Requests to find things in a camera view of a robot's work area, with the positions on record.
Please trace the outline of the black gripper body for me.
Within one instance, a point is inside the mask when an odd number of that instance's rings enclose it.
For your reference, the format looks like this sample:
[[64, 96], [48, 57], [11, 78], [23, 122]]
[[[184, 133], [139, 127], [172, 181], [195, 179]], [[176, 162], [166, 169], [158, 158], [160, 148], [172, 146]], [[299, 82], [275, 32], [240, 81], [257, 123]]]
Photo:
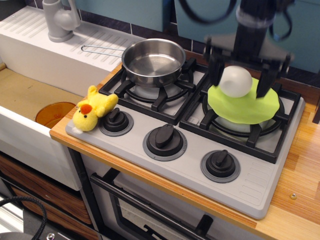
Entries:
[[216, 54], [225, 62], [236, 63], [253, 69], [276, 65], [280, 73], [287, 73], [294, 58], [266, 38], [266, 28], [251, 28], [239, 24], [235, 33], [205, 37], [204, 58]]

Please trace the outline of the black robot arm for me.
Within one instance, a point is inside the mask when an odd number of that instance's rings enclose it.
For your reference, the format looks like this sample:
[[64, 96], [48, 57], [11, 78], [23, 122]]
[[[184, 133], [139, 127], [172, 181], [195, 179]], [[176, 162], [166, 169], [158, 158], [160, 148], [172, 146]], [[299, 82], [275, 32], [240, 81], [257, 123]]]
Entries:
[[260, 71], [256, 97], [264, 97], [276, 79], [288, 73], [292, 54], [267, 40], [287, 39], [293, 22], [287, 8], [292, 0], [242, 0], [236, 9], [236, 33], [205, 38], [204, 58], [213, 86], [218, 86], [225, 64]]

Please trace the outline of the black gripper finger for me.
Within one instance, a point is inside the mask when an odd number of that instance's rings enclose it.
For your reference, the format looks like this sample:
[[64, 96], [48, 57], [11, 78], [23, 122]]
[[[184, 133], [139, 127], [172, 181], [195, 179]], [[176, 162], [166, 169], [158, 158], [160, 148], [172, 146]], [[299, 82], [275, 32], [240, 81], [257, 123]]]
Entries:
[[279, 67], [269, 66], [262, 69], [256, 88], [257, 99], [263, 98], [268, 93], [275, 80], [281, 76], [281, 73]]
[[208, 76], [213, 86], [220, 84], [225, 69], [225, 59], [222, 56], [211, 56], [208, 61]]

